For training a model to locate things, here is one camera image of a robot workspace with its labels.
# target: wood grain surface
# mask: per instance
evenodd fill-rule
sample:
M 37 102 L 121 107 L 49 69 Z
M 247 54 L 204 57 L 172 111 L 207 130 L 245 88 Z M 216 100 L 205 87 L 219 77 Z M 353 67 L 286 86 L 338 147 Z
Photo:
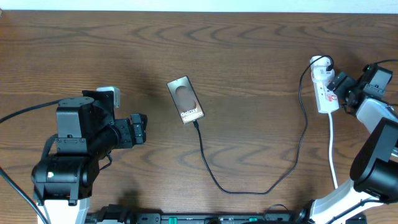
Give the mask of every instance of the wood grain surface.
M 398 56 L 398 16 L 175 12 L 5 11 L 0 18 L 0 116 L 114 85 L 117 118 L 148 115 L 147 142 L 114 150 L 98 176 L 90 211 L 109 203 L 172 213 L 262 213 L 274 203 L 298 209 L 333 190 L 328 118 L 318 114 L 309 74 L 309 117 L 294 172 L 269 195 L 226 195 L 211 180 L 192 124 L 178 117 L 166 83 L 188 75 L 206 113 L 205 154 L 229 190 L 267 190 L 294 164 L 304 127 L 297 91 L 313 55 L 358 78 L 365 64 Z M 398 73 L 398 63 L 384 65 Z M 386 100 L 398 103 L 398 79 Z M 30 173 L 57 132 L 55 106 L 1 124 L 0 165 L 32 195 Z M 338 181 L 369 133 L 333 113 Z M 35 223 L 28 204 L 0 180 L 0 223 Z M 396 223 L 397 205 L 368 210 L 369 223 Z

